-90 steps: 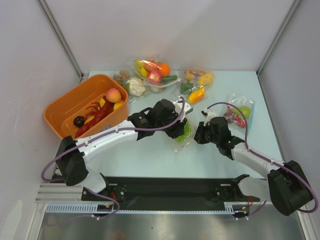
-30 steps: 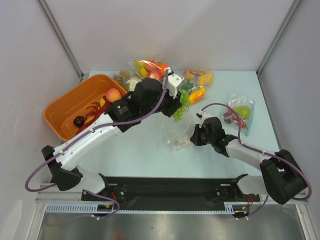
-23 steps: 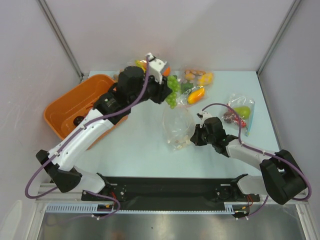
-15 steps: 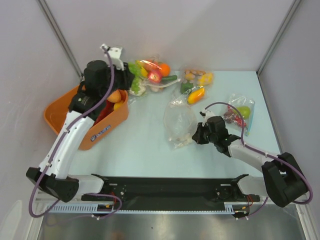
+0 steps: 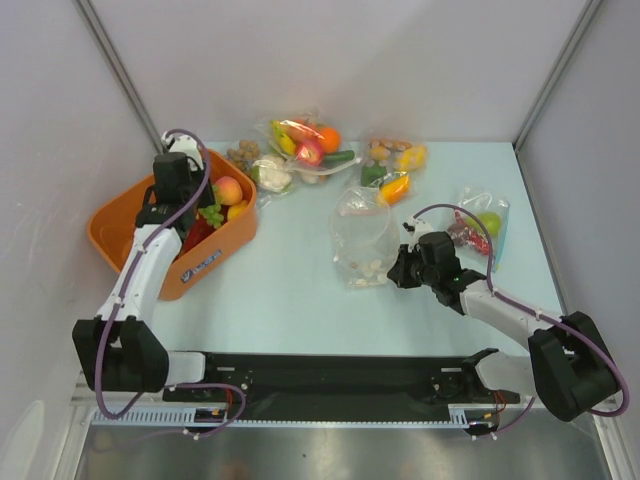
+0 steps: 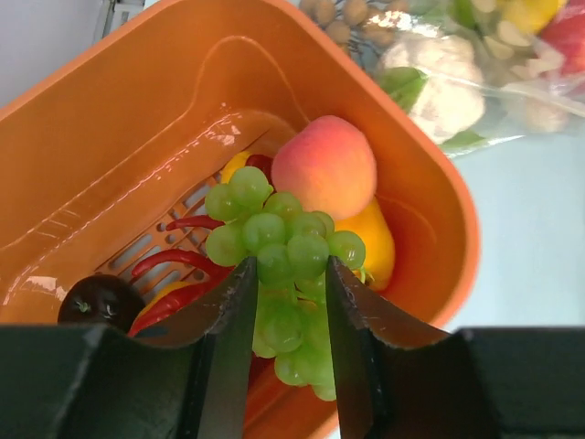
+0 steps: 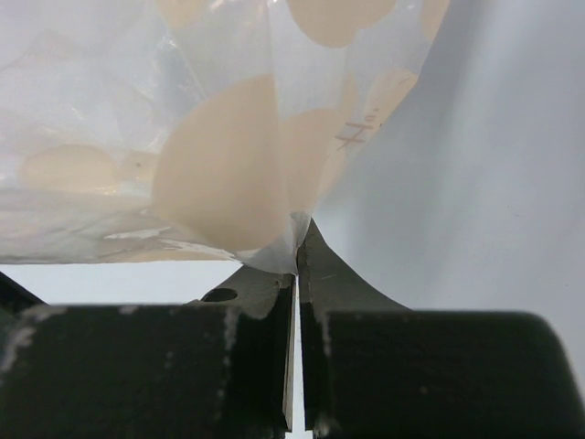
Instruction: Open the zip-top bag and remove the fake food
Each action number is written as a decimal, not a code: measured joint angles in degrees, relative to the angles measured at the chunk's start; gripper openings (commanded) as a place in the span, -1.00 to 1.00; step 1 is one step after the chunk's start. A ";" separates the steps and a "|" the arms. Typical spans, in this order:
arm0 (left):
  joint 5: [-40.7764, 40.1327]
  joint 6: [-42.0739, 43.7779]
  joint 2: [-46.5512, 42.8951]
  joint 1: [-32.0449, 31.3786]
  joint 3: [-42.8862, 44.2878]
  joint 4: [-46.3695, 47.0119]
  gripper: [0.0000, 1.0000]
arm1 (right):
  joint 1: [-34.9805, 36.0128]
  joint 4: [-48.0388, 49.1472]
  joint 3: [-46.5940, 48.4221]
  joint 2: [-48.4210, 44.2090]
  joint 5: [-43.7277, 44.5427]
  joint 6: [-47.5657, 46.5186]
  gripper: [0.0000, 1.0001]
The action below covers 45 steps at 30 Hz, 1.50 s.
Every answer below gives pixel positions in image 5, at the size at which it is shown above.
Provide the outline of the clear zip bag with lobster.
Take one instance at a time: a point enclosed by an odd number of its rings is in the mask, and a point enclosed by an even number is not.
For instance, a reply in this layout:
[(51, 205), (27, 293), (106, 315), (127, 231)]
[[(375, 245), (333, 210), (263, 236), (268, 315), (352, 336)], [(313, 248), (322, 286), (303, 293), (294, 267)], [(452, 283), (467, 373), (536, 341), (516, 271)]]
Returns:
[(388, 282), (401, 239), (392, 208), (377, 189), (347, 188), (329, 217), (329, 232), (344, 283), (367, 288)]

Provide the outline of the fake peach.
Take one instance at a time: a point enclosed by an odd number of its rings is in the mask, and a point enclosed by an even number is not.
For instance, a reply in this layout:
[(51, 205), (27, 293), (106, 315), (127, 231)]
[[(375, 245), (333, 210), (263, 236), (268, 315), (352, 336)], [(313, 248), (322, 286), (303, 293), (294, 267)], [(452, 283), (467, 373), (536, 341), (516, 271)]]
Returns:
[(215, 196), (219, 204), (235, 206), (243, 199), (243, 190), (238, 180), (231, 176), (223, 176), (214, 182)]

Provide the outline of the fake green grapes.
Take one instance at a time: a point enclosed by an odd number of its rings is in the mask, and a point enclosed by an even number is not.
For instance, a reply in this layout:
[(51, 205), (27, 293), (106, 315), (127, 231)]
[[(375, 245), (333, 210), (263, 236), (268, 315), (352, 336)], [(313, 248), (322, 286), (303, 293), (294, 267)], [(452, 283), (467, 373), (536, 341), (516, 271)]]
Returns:
[(214, 229), (219, 229), (225, 221), (225, 217), (221, 213), (221, 210), (222, 206), (215, 203), (206, 207), (200, 207), (198, 209), (198, 213), (209, 226)]

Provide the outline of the red plastic lobster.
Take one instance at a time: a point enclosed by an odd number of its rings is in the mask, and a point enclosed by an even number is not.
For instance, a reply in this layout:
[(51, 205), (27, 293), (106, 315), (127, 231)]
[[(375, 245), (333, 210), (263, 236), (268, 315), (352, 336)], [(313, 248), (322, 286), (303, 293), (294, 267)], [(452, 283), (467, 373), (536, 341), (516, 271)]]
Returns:
[(207, 220), (203, 216), (197, 216), (194, 224), (189, 230), (182, 249), (181, 255), (186, 254), (199, 243), (209, 237), (215, 231), (214, 227), (209, 225)]

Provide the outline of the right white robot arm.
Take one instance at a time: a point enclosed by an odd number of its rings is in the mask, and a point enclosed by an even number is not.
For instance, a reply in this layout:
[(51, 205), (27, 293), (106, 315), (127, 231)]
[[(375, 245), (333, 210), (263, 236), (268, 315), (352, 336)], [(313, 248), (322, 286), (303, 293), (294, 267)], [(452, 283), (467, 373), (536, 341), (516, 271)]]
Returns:
[(595, 413), (627, 387), (594, 320), (576, 311), (559, 318), (501, 293), (487, 276), (461, 266), (445, 232), (430, 232), (398, 250), (387, 274), (397, 287), (428, 287), (444, 306), (479, 320), (519, 344), (523, 356), (486, 349), (461, 376), (463, 393), (484, 401), (497, 390), (535, 397), (557, 419)]

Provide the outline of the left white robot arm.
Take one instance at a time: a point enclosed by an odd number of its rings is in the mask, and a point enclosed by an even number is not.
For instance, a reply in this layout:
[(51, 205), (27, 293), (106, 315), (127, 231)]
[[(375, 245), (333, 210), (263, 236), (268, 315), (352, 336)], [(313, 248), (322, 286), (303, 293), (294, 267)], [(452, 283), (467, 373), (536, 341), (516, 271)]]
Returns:
[(210, 159), (159, 154), (153, 182), (135, 217), (131, 250), (106, 301), (91, 320), (76, 322), (72, 339), (88, 386), (95, 392), (155, 393), (184, 383), (199, 400), (214, 397), (219, 374), (198, 352), (169, 351), (149, 326), (165, 278), (195, 222), (215, 197)]

